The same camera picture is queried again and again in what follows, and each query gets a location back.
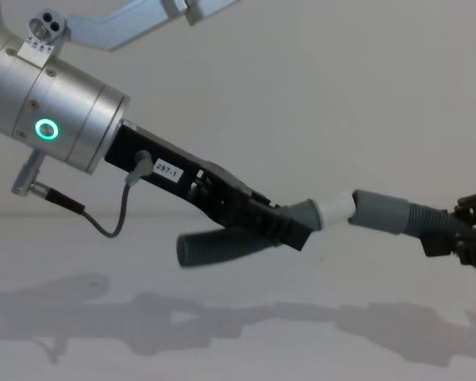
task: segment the label sticker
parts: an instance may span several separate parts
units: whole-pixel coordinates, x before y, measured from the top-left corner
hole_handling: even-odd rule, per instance
[[[153,167],[153,173],[177,183],[182,178],[183,170],[173,164],[169,164],[167,161],[158,159]]]

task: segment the cable connector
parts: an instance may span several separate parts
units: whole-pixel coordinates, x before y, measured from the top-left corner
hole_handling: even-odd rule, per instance
[[[80,204],[65,194],[58,192],[56,189],[48,187],[43,183],[35,182],[32,184],[30,191],[37,197],[43,198],[51,204],[61,206],[73,213],[83,214],[85,211],[86,207],[83,204]]]
[[[150,175],[153,172],[152,155],[148,151],[139,151],[136,154],[136,167],[125,178],[125,182],[130,187],[136,185],[141,177]]]

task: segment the black bracket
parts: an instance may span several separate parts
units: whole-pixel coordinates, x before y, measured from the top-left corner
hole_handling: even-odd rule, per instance
[[[476,194],[457,201],[453,217],[476,226]],[[476,266],[476,233],[472,235],[457,234],[449,237],[444,234],[425,234],[421,238],[425,255],[446,256],[454,252],[462,265]]]
[[[278,206],[242,183],[224,168],[201,160],[137,126],[123,124],[106,161],[124,171],[135,167],[135,156],[147,151],[154,171],[142,179],[190,202],[225,228],[240,227],[302,250],[309,227],[283,215]]]

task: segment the gray cable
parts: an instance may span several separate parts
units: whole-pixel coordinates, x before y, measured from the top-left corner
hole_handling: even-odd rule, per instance
[[[121,208],[120,208],[120,217],[118,218],[118,223],[117,227],[113,232],[108,232],[105,230],[99,223],[92,217],[90,216],[87,212],[83,212],[82,216],[87,219],[103,236],[106,236],[108,238],[114,238],[118,234],[120,234],[121,230],[124,227],[125,223],[125,217],[127,215],[127,202],[129,200],[129,192],[130,192],[130,186],[128,184],[125,184],[124,191],[121,195]]]

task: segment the white hose connector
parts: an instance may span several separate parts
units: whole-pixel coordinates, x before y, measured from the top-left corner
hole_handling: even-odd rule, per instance
[[[327,229],[330,225],[347,222],[356,212],[355,200],[351,193],[342,193],[333,200],[315,201],[314,203],[319,212],[322,229]]]

